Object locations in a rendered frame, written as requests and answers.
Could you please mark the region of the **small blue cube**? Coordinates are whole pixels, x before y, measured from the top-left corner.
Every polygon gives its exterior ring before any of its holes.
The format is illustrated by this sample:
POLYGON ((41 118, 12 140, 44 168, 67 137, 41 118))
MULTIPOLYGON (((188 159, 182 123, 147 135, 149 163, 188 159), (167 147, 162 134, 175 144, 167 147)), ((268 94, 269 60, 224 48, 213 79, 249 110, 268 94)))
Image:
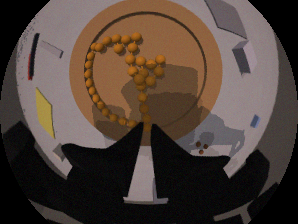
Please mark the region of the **small blue cube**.
POLYGON ((259 120, 261 120, 261 117, 258 117, 254 113, 254 117, 253 117, 253 120, 251 120, 250 127, 257 128, 258 127, 258 124, 259 124, 259 120))

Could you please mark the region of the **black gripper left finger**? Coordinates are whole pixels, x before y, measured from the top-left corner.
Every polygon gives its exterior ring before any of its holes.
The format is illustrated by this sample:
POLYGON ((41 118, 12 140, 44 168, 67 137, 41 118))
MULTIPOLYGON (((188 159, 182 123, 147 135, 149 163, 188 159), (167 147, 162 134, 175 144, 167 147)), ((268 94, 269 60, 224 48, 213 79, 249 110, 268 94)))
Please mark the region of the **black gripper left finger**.
POLYGON ((86 148, 68 143, 61 145, 61 149, 72 167, 74 165, 94 175, 117 180, 122 197, 128 197, 134 167, 141 148, 142 131, 144 131, 144 123, 138 123, 117 143, 109 145, 109 148, 86 148))

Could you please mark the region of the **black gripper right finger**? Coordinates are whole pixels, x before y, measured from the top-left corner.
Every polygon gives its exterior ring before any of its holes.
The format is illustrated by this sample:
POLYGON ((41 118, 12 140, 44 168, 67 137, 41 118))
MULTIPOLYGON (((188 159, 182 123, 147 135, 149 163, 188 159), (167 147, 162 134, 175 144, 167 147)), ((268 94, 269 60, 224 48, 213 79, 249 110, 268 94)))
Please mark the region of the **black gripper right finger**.
POLYGON ((229 156, 223 155, 216 157, 190 155, 180 145, 174 143, 157 124, 152 124, 150 145, 152 145, 157 198, 168 197, 168 193, 172 193, 192 176, 225 168, 230 160, 229 156))

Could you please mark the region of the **orange round board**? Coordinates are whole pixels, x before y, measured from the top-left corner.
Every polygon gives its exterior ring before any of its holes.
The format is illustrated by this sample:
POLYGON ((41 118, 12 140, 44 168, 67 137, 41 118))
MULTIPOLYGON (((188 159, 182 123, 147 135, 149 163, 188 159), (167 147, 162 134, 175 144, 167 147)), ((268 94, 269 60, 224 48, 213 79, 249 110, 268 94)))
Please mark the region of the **orange round board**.
MULTIPOLYGON (((145 61, 156 59, 158 55, 166 57, 161 65, 164 75, 154 77, 156 84, 144 89, 148 100, 148 115, 152 117, 150 125, 157 124, 164 129, 170 139, 177 140, 202 124, 212 111, 221 91, 222 59, 216 39, 208 26, 197 18, 192 11, 181 4, 169 0, 124 0, 117 2, 90 19, 80 36, 77 37, 69 63, 69 83, 74 101, 85 119, 112 140, 120 140, 133 128, 129 124, 121 125, 118 120, 142 121, 145 113, 140 112, 140 101, 134 83, 129 76, 125 57, 130 55, 128 45, 124 52, 114 53, 114 45, 104 44, 104 51, 90 49, 93 43, 102 43, 105 36, 116 34, 132 37, 134 32, 141 34, 136 43, 137 51, 133 56, 144 56, 145 61), (109 108, 110 115, 116 113, 117 121, 110 116, 102 116, 102 109, 92 100, 84 73, 86 56, 94 55, 90 68, 100 101, 109 108), (85 87, 86 85, 86 87, 85 87)), ((142 121, 144 123, 144 121, 142 121)), ((146 123, 144 123, 146 124, 146 123)))

